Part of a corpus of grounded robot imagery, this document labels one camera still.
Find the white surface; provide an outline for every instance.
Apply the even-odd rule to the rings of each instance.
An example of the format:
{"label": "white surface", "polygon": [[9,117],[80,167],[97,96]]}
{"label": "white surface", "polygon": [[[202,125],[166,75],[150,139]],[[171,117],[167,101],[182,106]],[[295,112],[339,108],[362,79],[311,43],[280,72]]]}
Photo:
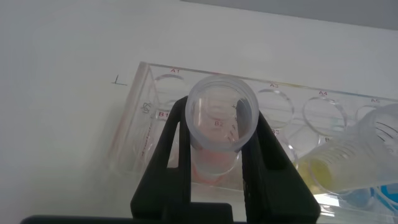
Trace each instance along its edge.
{"label": "white surface", "polygon": [[2,223],[130,215],[131,183],[101,164],[140,61],[398,98],[397,31],[177,0],[3,0]]}

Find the yellow liquid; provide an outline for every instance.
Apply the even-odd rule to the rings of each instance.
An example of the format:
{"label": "yellow liquid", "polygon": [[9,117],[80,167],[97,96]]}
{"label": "yellow liquid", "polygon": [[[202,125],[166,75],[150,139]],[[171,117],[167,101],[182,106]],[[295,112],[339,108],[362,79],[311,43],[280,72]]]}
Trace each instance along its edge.
{"label": "yellow liquid", "polygon": [[323,190],[313,179],[310,170],[317,182],[324,188],[330,190],[332,188],[331,174],[328,166],[318,159],[311,159],[311,168],[308,166],[308,160],[298,162],[298,173],[310,189],[312,194],[325,194]]}

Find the clear plastic well plate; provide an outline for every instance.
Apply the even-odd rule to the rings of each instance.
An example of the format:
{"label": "clear plastic well plate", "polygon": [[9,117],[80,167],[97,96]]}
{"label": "clear plastic well plate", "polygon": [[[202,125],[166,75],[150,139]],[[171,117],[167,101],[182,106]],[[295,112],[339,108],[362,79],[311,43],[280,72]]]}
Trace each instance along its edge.
{"label": "clear plastic well plate", "polygon": [[[220,74],[142,62],[109,152],[112,170],[136,179],[138,184],[173,104],[187,96],[197,82],[212,75]],[[260,111],[294,164],[313,148],[354,126],[368,112],[398,103],[398,100],[375,96],[233,77],[242,79],[256,94]],[[178,133],[174,137],[169,167],[177,164]],[[232,170],[216,181],[197,175],[195,169],[192,172],[193,201],[230,203],[234,220],[246,219],[240,155]],[[378,200],[378,192],[366,188],[340,195],[316,195],[322,207],[318,222],[398,222],[394,216],[396,211]]]}

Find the black holder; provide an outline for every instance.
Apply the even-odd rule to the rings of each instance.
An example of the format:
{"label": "black holder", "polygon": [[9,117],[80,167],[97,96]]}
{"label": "black holder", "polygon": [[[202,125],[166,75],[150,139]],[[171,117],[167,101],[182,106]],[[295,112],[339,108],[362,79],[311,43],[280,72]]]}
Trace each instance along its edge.
{"label": "black holder", "polygon": [[[166,121],[154,154],[131,200],[133,219],[30,217],[38,223],[234,223],[227,203],[191,202],[190,133],[185,121],[187,96]],[[243,110],[238,102],[239,118]],[[180,123],[177,168],[167,164]],[[315,223],[320,207],[260,113],[256,131],[242,147],[244,203],[248,223]]]}

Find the plastic cup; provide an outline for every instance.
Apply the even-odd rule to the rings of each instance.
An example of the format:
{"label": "plastic cup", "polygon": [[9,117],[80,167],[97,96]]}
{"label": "plastic cup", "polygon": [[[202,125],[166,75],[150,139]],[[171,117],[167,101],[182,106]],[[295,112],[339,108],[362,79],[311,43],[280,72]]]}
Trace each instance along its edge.
{"label": "plastic cup", "polygon": [[213,75],[192,88],[185,119],[194,174],[206,180],[202,182],[216,182],[235,166],[241,147],[256,129],[258,117],[256,96],[240,79]]}
{"label": "plastic cup", "polygon": [[398,182],[398,104],[369,112],[337,137],[298,160],[314,194]]}

